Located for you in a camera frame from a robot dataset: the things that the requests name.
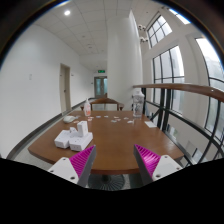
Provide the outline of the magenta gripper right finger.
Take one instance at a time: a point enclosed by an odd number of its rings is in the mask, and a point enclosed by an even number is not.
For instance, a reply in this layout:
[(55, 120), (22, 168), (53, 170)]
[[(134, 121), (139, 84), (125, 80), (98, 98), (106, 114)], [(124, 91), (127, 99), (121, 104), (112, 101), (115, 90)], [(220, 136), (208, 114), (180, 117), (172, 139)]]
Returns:
[(148, 185), (182, 169), (170, 156), (159, 156), (137, 144), (134, 145), (133, 154), (139, 166), (143, 185)]

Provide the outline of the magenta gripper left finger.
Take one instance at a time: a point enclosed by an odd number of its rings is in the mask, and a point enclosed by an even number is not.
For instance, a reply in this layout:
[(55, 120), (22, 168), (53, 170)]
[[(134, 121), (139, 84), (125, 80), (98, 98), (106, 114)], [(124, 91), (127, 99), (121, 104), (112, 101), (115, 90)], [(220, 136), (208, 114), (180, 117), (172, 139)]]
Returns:
[(49, 172), (78, 186), (86, 187), (95, 157), (96, 146), (93, 145), (70, 158), (60, 158)]

